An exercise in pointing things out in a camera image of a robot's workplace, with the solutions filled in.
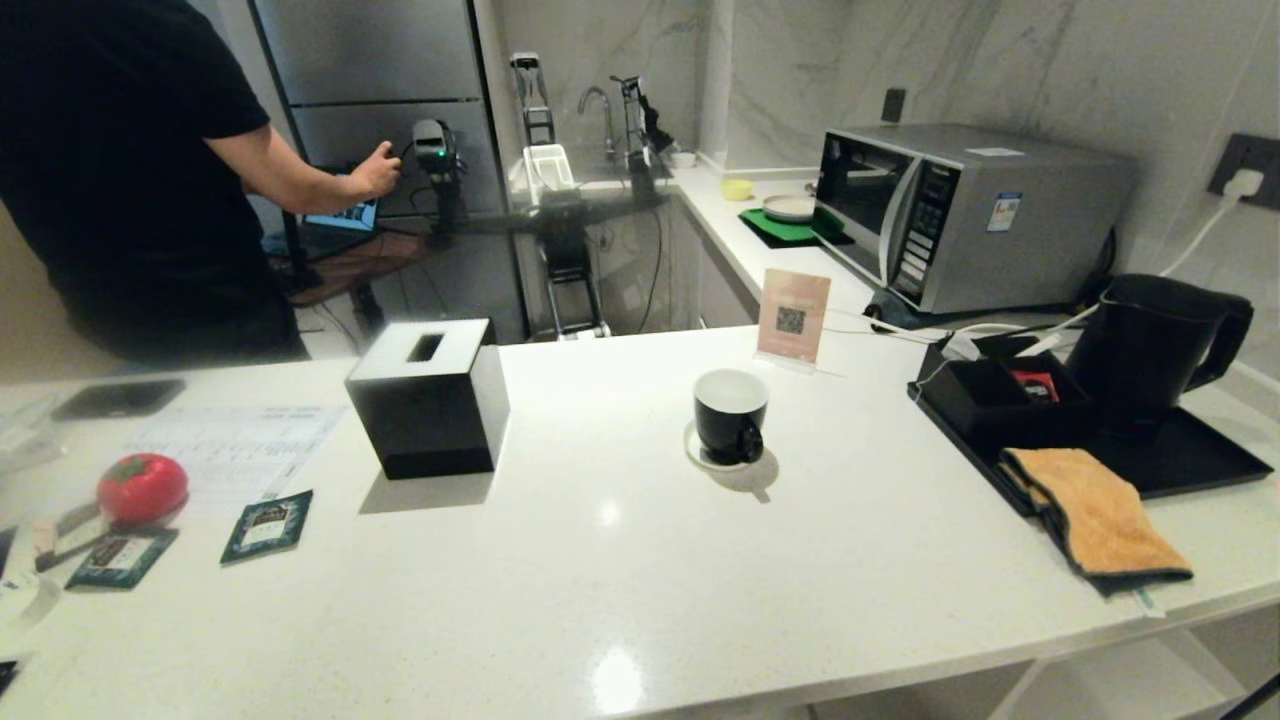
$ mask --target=black t-shirt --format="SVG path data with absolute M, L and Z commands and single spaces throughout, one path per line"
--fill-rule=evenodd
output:
M 0 199 L 81 323 L 165 332 L 279 301 L 202 141 L 268 122 L 183 0 L 0 0 Z

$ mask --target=black kettle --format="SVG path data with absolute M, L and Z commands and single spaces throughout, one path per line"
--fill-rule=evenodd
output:
M 1226 373 L 1252 320 L 1253 305 L 1243 297 L 1156 275 L 1119 275 L 1066 369 L 1093 396 L 1102 432 L 1151 436 L 1183 392 Z

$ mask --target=shelf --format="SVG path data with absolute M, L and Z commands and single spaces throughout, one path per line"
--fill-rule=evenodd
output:
M 814 706 L 820 720 L 1210 720 L 1245 691 L 1188 630 L 1050 662 L 997 667 Z

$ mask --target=smartphone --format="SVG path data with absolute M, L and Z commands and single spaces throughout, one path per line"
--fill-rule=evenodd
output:
M 180 379 L 91 386 L 54 410 L 54 420 L 141 418 L 169 404 L 187 383 Z

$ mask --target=paper document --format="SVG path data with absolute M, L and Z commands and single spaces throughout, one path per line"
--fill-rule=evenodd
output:
M 188 511 L 239 512 L 274 500 L 338 425 L 343 406 L 169 407 L 124 451 L 157 452 L 187 470 Z

